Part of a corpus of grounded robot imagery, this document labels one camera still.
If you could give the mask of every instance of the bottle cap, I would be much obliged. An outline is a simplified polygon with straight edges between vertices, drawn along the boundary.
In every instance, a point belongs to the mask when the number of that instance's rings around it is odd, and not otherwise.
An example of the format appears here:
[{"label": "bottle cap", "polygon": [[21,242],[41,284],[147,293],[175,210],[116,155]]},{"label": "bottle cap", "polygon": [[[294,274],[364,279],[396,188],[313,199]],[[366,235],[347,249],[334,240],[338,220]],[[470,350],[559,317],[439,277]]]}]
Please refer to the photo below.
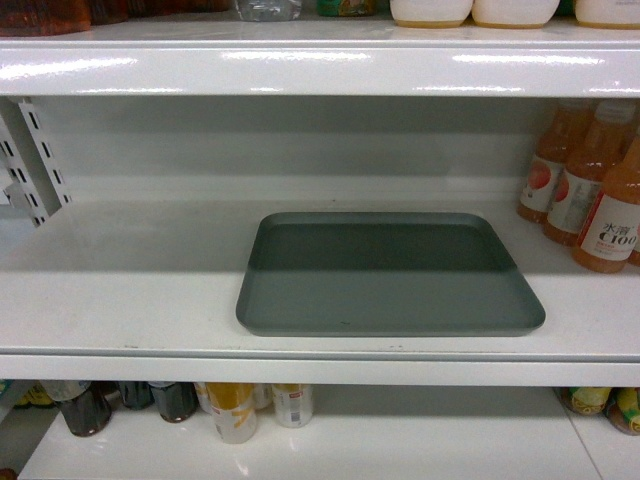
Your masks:
[{"label": "bottle cap", "polygon": [[636,113],[636,105],[629,100],[604,100],[596,109],[596,118],[602,122],[624,125]]},{"label": "bottle cap", "polygon": [[587,110],[591,107],[591,100],[588,98],[561,98],[558,100],[558,104],[566,110]]}]

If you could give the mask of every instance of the gray tray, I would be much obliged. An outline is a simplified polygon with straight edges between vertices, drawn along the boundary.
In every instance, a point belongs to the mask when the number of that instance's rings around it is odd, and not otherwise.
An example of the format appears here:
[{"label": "gray tray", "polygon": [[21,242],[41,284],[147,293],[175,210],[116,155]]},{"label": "gray tray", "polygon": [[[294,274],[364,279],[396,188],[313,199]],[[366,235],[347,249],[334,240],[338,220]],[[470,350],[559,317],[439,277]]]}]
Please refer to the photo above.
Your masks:
[{"label": "gray tray", "polygon": [[236,316],[263,336],[517,336],[545,312],[491,226],[461,213],[277,213]]}]

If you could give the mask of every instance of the dark bottle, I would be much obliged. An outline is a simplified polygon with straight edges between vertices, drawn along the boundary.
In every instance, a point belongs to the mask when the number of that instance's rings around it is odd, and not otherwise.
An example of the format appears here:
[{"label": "dark bottle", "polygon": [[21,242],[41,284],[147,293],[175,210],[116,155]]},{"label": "dark bottle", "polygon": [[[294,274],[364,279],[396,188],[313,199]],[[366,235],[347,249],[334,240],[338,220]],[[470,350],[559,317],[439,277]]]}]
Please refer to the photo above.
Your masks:
[{"label": "dark bottle", "polygon": [[92,25],[109,25],[129,18],[127,0],[87,0]]},{"label": "dark bottle", "polygon": [[2,0],[0,37],[39,37],[91,27],[85,0]]},{"label": "dark bottle", "polygon": [[111,407],[96,383],[67,380],[42,380],[40,383],[74,435],[88,437],[109,423]]},{"label": "dark bottle", "polygon": [[147,382],[117,382],[122,404],[131,410],[142,410],[153,403]]},{"label": "dark bottle", "polygon": [[149,382],[160,416],[170,423],[186,420],[198,405],[193,383]]}]

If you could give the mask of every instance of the shelf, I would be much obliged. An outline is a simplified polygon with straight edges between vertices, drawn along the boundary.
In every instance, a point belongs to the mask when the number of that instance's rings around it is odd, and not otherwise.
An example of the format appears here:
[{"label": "shelf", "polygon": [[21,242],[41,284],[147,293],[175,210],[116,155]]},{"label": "shelf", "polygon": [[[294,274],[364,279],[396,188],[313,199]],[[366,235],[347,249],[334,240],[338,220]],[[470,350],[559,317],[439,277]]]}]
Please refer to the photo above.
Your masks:
[{"label": "shelf", "polygon": [[121,408],[86,439],[58,416],[20,478],[600,479],[547,389],[320,386],[315,396],[307,426],[259,412],[242,445],[223,444],[204,412],[171,425],[153,407]]},{"label": "shelf", "polygon": [[640,32],[396,27],[391,17],[294,22],[186,14],[1,39],[4,95],[634,97]]},{"label": "shelf", "polygon": [[[479,214],[546,321],[515,338],[254,336],[235,304],[256,228],[296,210]],[[0,268],[5,378],[633,386],[640,375],[640,270],[582,269],[512,202],[73,203]]]}]

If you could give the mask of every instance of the bottle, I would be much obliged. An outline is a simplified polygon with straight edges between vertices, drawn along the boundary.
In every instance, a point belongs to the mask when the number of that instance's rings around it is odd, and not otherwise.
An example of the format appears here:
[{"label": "bottle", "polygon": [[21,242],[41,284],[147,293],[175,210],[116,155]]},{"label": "bottle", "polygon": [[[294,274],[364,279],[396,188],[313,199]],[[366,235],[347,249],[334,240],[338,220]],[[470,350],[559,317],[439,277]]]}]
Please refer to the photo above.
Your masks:
[{"label": "bottle", "polygon": [[454,28],[471,13],[473,0],[393,0],[391,14],[400,27]]},{"label": "bottle", "polygon": [[313,387],[304,383],[275,383],[273,404],[276,420],[287,428],[299,428],[313,416]]},{"label": "bottle", "polygon": [[243,22],[284,22],[295,20],[302,12],[302,0],[235,0]]},{"label": "bottle", "polygon": [[584,139],[590,122],[588,100],[558,102],[551,127],[538,140],[520,195],[517,211],[522,218],[536,223],[545,220],[567,157]]},{"label": "bottle", "polygon": [[616,389],[604,409],[611,425],[627,435],[640,435],[640,388]]},{"label": "bottle", "polygon": [[364,17],[375,15],[376,0],[318,0],[318,15],[324,17]]},{"label": "bottle", "polygon": [[256,431],[258,419],[251,383],[210,383],[207,391],[216,430],[224,443],[244,443]]},{"label": "bottle", "polygon": [[640,0],[578,0],[575,10],[582,27],[640,28]]},{"label": "bottle", "polygon": [[196,411],[198,399],[192,383],[149,382],[149,386],[163,420],[184,422]]},{"label": "bottle", "polygon": [[212,414],[213,409],[211,408],[211,399],[209,399],[209,392],[207,392],[207,384],[205,382],[195,382],[193,384],[193,388],[195,388],[196,390],[200,408],[202,408],[202,410],[204,410],[208,414]]},{"label": "bottle", "polygon": [[87,0],[92,25],[110,25],[129,18],[127,0]]},{"label": "bottle", "polygon": [[91,27],[85,0],[2,0],[0,37],[40,37]]},{"label": "bottle", "polygon": [[130,410],[142,410],[153,403],[151,387],[147,382],[116,382],[122,405]]},{"label": "bottle", "polygon": [[560,390],[562,403],[580,415],[596,415],[604,410],[611,387],[571,387]]},{"label": "bottle", "polygon": [[596,272],[619,272],[636,245],[639,228],[640,136],[636,136],[623,162],[605,175],[573,247],[573,259]]},{"label": "bottle", "polygon": [[627,263],[635,265],[636,267],[640,267],[640,242],[636,243],[633,252],[631,252],[631,255],[629,255]]},{"label": "bottle", "polygon": [[101,431],[111,418],[111,407],[95,382],[41,380],[62,412],[67,427],[78,437]]},{"label": "bottle", "polygon": [[544,234],[562,245],[573,246],[595,201],[607,171],[623,158],[627,126],[635,105],[605,100],[583,144],[567,159],[544,224]]},{"label": "bottle", "polygon": [[488,28],[542,28],[560,0],[475,0],[473,20]]},{"label": "bottle", "polygon": [[253,403],[256,410],[262,410],[271,405],[271,397],[273,392],[271,391],[271,385],[268,383],[254,383],[253,384]]}]

